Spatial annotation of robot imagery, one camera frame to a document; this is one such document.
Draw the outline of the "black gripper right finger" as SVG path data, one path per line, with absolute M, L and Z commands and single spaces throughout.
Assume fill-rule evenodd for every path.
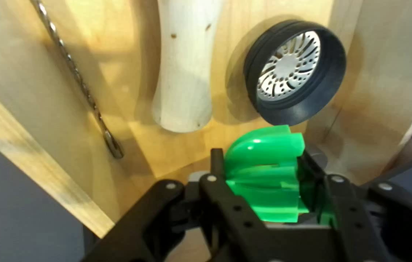
M 327 173 L 309 152 L 298 164 L 302 200 L 334 231 L 343 262 L 412 262 L 412 162 L 363 184 Z

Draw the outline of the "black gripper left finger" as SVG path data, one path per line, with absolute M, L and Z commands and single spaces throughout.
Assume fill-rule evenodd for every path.
M 244 197 L 225 181 L 225 152 L 212 149 L 210 170 L 187 184 L 156 181 L 84 257 L 84 262 L 162 262 L 188 229 L 200 228 L 212 262 L 263 262 L 264 229 Z

